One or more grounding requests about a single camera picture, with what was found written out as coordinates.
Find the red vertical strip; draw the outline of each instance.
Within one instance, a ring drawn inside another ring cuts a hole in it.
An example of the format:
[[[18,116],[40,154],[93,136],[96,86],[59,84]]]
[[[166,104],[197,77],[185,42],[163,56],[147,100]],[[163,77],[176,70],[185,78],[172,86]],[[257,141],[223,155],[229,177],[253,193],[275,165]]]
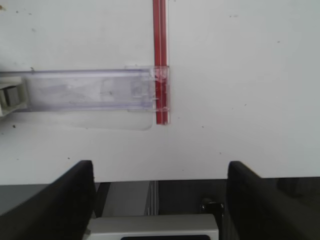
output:
[[[153,0],[154,65],[167,66],[166,0]],[[167,79],[155,82],[156,123],[168,123]]]

